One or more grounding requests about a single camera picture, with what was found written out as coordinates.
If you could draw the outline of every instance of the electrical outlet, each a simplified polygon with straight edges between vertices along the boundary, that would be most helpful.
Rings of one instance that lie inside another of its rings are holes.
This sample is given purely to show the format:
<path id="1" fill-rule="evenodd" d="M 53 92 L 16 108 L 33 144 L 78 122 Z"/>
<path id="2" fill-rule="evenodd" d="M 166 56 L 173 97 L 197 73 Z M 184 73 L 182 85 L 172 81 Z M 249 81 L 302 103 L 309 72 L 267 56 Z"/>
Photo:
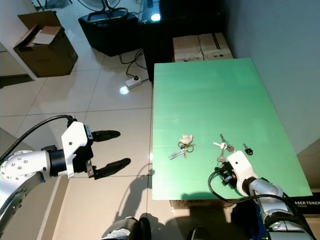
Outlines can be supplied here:
<path id="1" fill-rule="evenodd" d="M 142 81 L 139 76 L 134 76 L 133 78 L 125 81 L 125 84 L 128 86 L 128 89 L 133 89 L 134 87 L 142 84 Z"/>

